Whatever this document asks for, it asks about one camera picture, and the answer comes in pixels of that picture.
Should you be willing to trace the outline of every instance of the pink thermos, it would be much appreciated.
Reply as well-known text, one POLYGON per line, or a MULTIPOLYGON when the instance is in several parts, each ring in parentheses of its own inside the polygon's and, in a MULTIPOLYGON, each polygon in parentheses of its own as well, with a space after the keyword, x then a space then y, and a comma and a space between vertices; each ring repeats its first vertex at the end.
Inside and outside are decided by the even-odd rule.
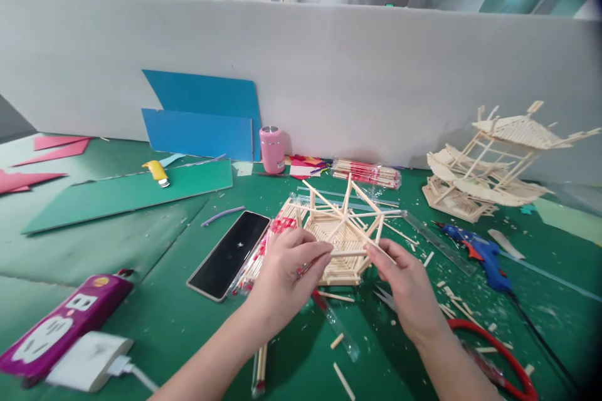
POLYGON ((284 143, 282 132, 278 127, 262 127, 259 131, 261 139, 261 156, 263 168, 268 174, 279 174, 284 171, 284 143))

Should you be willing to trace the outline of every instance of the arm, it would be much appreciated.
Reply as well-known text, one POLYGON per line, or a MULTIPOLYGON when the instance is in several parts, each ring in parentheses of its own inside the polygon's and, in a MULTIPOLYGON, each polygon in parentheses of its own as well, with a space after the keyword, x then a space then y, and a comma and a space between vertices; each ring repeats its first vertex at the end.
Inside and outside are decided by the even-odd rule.
POLYGON ((439 309, 422 262, 399 244, 379 242, 397 265, 374 246, 370 260, 383 281, 391 284, 399 322, 416 345, 441 401, 500 400, 494 385, 462 348, 439 309))
POLYGON ((307 302, 332 245, 303 229, 287 229, 269 243, 261 272, 245 303, 178 371, 152 401, 219 400, 255 352, 270 341, 307 302), (302 278, 297 269, 311 263, 302 278))

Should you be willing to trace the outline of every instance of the white charger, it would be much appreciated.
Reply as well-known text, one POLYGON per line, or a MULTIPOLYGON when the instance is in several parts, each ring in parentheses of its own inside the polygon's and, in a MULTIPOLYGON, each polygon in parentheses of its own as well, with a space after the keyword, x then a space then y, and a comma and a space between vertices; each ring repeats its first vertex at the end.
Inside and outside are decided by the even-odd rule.
POLYGON ((133 344, 130 338, 88 332, 52 368, 46 382, 82 392, 96 392, 111 376, 131 373, 151 392, 156 392, 159 387, 125 356, 133 344))

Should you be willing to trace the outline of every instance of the black phone screen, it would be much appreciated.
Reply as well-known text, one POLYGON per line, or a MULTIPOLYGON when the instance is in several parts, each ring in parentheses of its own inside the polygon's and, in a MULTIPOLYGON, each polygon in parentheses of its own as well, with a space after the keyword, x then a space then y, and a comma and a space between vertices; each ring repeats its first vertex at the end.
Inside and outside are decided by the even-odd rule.
POLYGON ((190 277, 188 285, 221 300, 269 223, 269 218, 243 212, 190 277))

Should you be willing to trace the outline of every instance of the blue cardboard sheet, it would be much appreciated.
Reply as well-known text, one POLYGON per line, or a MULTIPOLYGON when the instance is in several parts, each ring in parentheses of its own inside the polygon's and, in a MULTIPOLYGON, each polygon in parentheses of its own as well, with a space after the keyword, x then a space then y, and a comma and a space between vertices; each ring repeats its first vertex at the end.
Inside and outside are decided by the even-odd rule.
POLYGON ((150 146, 158 152, 253 160, 251 119, 142 109, 150 146))
POLYGON ((165 110, 251 118, 253 158, 250 160, 261 160, 261 116, 254 82, 179 72, 142 72, 165 110))

